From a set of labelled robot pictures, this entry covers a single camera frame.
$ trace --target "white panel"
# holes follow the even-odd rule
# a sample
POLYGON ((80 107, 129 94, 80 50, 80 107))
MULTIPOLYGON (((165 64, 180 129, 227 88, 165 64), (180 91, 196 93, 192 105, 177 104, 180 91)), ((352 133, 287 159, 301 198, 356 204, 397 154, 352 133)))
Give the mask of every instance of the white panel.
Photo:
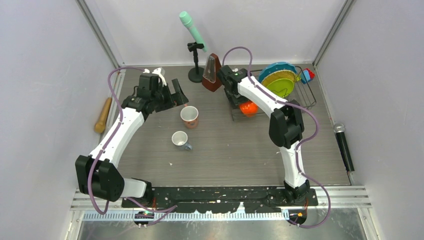
POLYGON ((381 239, 423 239, 424 1, 357 1, 318 71, 381 239))
POLYGON ((0 9, 0 239, 58 240, 112 65, 75 1, 0 9))
MULTIPOLYGON (((126 65, 193 64, 187 43, 194 42, 181 24, 187 11, 209 51, 221 58, 245 46, 254 62, 311 62, 317 55, 344 0, 86 0, 107 41, 126 65)), ((239 50, 228 63, 246 63, 239 50)))

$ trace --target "cup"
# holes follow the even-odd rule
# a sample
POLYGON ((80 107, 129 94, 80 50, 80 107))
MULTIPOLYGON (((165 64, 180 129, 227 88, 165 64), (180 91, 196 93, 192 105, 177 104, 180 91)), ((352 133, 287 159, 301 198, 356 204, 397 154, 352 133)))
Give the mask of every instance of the cup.
POLYGON ((181 119, 188 129, 194 129, 199 124, 199 111, 194 106, 186 106, 181 110, 181 119))
POLYGON ((189 137, 183 131, 176 131, 171 137, 172 143, 182 150, 192 150, 193 147, 189 144, 189 137))

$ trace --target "green microphone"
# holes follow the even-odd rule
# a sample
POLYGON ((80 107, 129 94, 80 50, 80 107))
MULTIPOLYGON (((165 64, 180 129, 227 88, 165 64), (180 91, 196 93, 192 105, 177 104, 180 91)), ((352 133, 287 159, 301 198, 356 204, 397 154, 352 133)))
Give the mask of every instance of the green microphone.
POLYGON ((182 11, 179 14, 179 19, 181 20, 182 24, 187 28, 187 30, 190 32, 191 36, 193 36, 194 40, 197 44, 203 44, 203 52, 207 52, 208 48, 206 47, 205 41, 203 41, 202 36, 200 35, 199 31, 196 29, 192 17, 186 12, 182 11))

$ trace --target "wooden metronome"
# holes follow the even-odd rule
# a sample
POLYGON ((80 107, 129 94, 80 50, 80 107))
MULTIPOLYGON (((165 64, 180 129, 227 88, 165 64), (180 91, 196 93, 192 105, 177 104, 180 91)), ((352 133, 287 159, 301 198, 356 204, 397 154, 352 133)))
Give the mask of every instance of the wooden metronome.
POLYGON ((217 72, 221 68, 221 63, 218 56, 212 53, 207 57, 206 67, 203 71, 201 84, 209 91, 215 92, 222 85, 221 81, 217 78, 217 72))

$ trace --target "dish rack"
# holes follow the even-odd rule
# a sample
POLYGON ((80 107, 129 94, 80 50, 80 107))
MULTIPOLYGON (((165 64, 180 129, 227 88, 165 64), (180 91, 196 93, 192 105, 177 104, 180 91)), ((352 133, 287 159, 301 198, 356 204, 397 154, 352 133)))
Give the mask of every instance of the dish rack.
MULTIPOLYGON (((305 79, 304 69, 300 66, 295 66, 297 70, 300 72, 297 74, 296 77, 300 77, 303 75, 305 79)), ((261 70, 252 70, 250 71, 253 76, 256 78, 258 77, 255 75, 256 73, 259 73, 261 70)), ((250 114, 249 116, 246 116, 242 113, 239 106, 234 105, 232 101, 230 101, 229 96, 228 97, 228 105, 229 105, 229 111, 231 120, 236 121, 239 119, 249 119, 249 118, 255 118, 259 116, 265 116, 264 111, 262 111, 260 108, 258 109, 257 113, 250 114)), ((309 85, 309 82, 306 82, 305 84, 302 81, 297 81, 294 83, 294 89, 293 91, 285 97, 286 100, 292 101, 295 100, 299 103, 300 106, 304 107, 307 110, 310 110, 312 107, 314 107, 317 104, 317 99, 315 98, 314 92, 311 89, 311 86, 309 85)))

